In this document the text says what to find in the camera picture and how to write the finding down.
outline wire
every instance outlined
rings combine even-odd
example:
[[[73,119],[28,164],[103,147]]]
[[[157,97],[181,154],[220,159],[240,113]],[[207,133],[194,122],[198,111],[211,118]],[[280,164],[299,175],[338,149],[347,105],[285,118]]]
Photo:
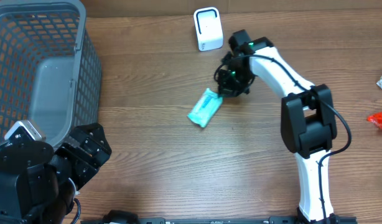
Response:
[[[80,212],[81,212],[81,210],[82,210],[82,208],[81,208],[81,206],[80,206],[80,202],[79,202],[79,200],[78,200],[77,198],[74,198],[73,200],[74,200],[75,203],[77,204],[78,211],[77,211],[77,214],[75,215],[75,217],[73,218],[71,224],[75,224],[75,223],[78,221],[78,219],[79,219],[79,217],[80,217]]]
[[[215,81],[217,82],[217,79],[216,79],[216,76],[217,76],[217,73],[219,72],[219,70],[225,66],[225,65],[228,65],[230,62],[234,61],[234,60],[238,60],[238,59],[241,59],[241,58],[250,58],[250,57],[257,57],[257,58],[262,58],[262,59],[266,59],[266,60],[269,60],[271,62],[274,62],[276,63],[278,66],[280,66],[282,68],[282,70],[286,73],[286,75],[292,80],[293,83],[295,83],[295,86],[299,87],[301,90],[303,91],[307,91],[309,92],[310,94],[313,95],[313,93],[304,88],[292,75],[291,73],[288,71],[288,69],[286,69],[286,67],[281,63],[281,62],[278,62],[275,58],[271,58],[271,57],[267,57],[267,56],[264,56],[264,55],[241,55],[241,56],[237,56],[237,57],[234,57],[230,60],[227,60],[226,62],[222,63],[215,71],[215,74],[214,74],[214,79]],[[350,127],[348,126],[347,122],[345,121],[345,119],[340,115],[340,113],[335,110],[335,108],[333,108],[332,106],[330,106],[328,103],[324,102],[324,101],[321,101],[319,100],[324,106],[326,106],[328,109],[330,109],[334,115],[336,117],[338,117],[338,119],[342,122],[342,124],[344,125],[344,127],[346,128],[346,132],[347,132],[347,143],[345,146],[343,146],[341,149],[337,150],[337,151],[333,151],[333,152],[330,152],[326,155],[324,155],[323,157],[321,157],[319,163],[318,163],[318,177],[319,177],[319,190],[320,190],[320,201],[321,201],[321,205],[322,205],[322,213],[324,215],[324,223],[327,224],[327,212],[325,211],[325,200],[324,200],[324,193],[323,193],[323,190],[322,190],[322,171],[321,171],[321,167],[322,167],[322,162],[324,161],[324,159],[332,156],[332,155],[336,155],[338,153],[341,153],[343,152],[344,150],[346,150],[350,144],[352,143],[352,132],[350,130]]]

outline black cable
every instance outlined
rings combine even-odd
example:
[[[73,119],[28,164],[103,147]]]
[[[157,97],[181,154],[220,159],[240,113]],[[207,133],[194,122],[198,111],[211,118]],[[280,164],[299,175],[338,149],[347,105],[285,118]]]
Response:
[[[78,200],[77,198],[74,198],[73,201],[75,201],[75,203],[77,204],[78,211],[77,211],[77,214],[75,215],[75,217],[73,218],[71,224],[75,224],[75,223],[78,221],[78,219],[79,219],[79,217],[80,217],[80,212],[81,212],[81,210],[82,210],[82,208],[81,208],[81,206],[80,206],[80,202],[79,202],[79,200]]]
[[[225,66],[225,65],[228,65],[230,62],[234,61],[234,60],[238,60],[238,59],[241,59],[241,58],[250,58],[250,57],[257,57],[257,58],[262,58],[262,59],[266,59],[266,60],[269,60],[271,62],[274,62],[276,63],[278,66],[280,66],[282,68],[282,70],[286,73],[286,75],[292,80],[293,83],[295,83],[295,86],[299,87],[301,90],[303,91],[307,91],[309,92],[310,94],[313,94],[310,90],[304,88],[292,75],[291,73],[288,71],[288,69],[286,69],[286,67],[281,63],[281,62],[278,62],[275,58],[271,58],[271,57],[267,57],[267,56],[264,56],[264,55],[241,55],[241,56],[237,56],[237,57],[234,57],[230,60],[227,60],[226,62],[222,63],[215,71],[215,74],[214,74],[214,79],[215,81],[217,82],[217,79],[216,79],[216,75],[217,73],[219,72],[219,70]],[[322,213],[324,215],[324,223],[327,224],[327,212],[325,211],[325,200],[324,200],[324,193],[323,193],[323,190],[322,190],[322,171],[321,171],[321,167],[322,167],[322,162],[324,161],[324,159],[332,156],[332,155],[336,155],[338,153],[341,153],[343,152],[344,150],[346,150],[350,144],[352,143],[352,132],[350,130],[350,127],[348,126],[347,122],[345,121],[345,119],[340,115],[340,113],[335,110],[335,108],[333,108],[332,106],[330,106],[328,103],[324,102],[324,101],[320,101],[324,106],[326,106],[328,109],[330,109],[334,115],[336,117],[339,118],[339,120],[343,123],[344,127],[346,128],[346,132],[347,132],[347,143],[344,147],[342,147],[341,149],[337,150],[337,151],[333,151],[333,152],[330,152],[326,155],[324,155],[319,163],[318,163],[318,176],[319,176],[319,189],[320,189],[320,201],[321,201],[321,205],[322,205]]]

